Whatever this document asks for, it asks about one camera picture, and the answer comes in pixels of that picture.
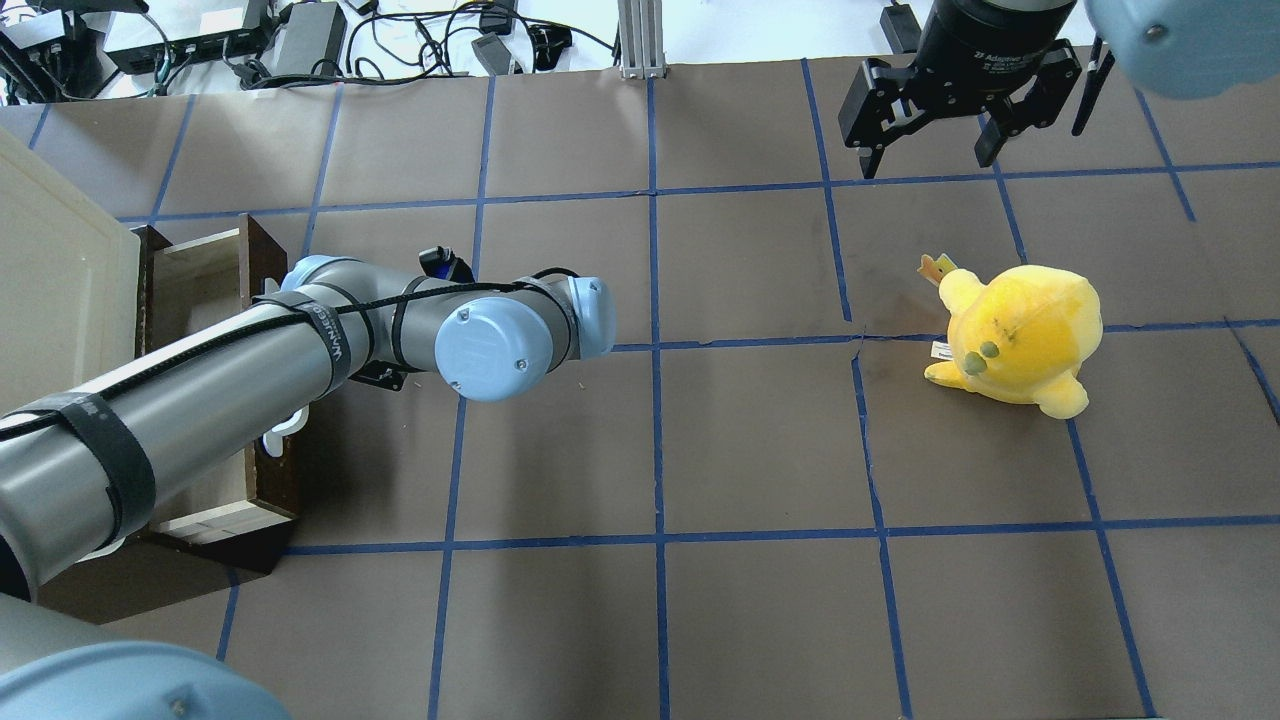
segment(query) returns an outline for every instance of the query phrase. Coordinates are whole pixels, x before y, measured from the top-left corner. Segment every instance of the white label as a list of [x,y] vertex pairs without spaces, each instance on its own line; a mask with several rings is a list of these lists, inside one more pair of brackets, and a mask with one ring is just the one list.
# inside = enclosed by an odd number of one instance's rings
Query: white label
[[200,35],[214,35],[239,29],[244,23],[244,8],[228,8],[200,14]]

